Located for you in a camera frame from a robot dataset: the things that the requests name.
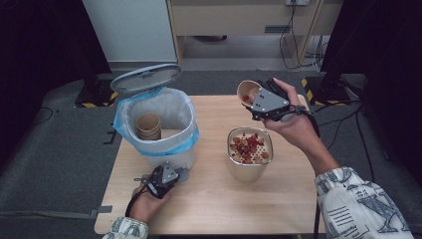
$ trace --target trash can lid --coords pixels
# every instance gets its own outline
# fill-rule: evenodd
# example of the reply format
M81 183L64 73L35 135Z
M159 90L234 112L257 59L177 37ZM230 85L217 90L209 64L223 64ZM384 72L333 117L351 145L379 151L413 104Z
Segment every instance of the trash can lid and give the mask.
M181 74L177 64L161 64L141 68L114 79L110 87L120 94L147 91L174 82Z

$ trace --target white trash can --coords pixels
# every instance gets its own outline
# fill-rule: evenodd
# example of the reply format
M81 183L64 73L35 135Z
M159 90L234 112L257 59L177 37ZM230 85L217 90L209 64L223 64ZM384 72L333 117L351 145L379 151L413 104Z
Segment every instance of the white trash can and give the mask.
M124 74L110 85L119 94L140 92L118 103L113 127L154 167L168 161L173 168L190 169L196 159L199 129L194 106L184 92L163 86L180 74L180 66L162 64ZM160 140L140 139L135 124L146 113L159 115L163 134L169 131L172 135Z

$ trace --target patterned sleeve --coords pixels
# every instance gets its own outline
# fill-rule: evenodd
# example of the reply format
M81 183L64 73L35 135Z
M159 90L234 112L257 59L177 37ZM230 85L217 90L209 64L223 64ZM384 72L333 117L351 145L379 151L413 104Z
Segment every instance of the patterned sleeve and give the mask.
M326 238L413 238L387 193L350 167L317 176L316 190Z
M111 231L103 239L146 239L148 236L148 226L128 217L118 217Z

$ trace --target wooden table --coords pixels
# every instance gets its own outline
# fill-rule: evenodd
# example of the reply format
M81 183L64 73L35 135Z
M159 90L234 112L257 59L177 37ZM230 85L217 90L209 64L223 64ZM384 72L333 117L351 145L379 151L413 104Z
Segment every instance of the wooden table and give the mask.
M176 185L171 200L150 223L150 235L312 233L317 193L314 172L305 155L268 130L273 161L257 181L240 182L228 169L228 133L239 126L264 126L252 120L236 96L190 98L200 131L194 149L196 161L189 170L190 178ZM112 212L99 214L97 233L107 233L115 219L124 215L138 186L133 179L152 169L123 139L102 204L111 205ZM321 223L319 232L323 231Z

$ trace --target power socket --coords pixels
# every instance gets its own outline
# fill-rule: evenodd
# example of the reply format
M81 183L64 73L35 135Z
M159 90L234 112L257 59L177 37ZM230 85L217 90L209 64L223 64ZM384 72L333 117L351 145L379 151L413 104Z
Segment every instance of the power socket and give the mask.
M286 0L286 5L293 6L293 3L295 2L296 6L308 6L310 5L311 0Z

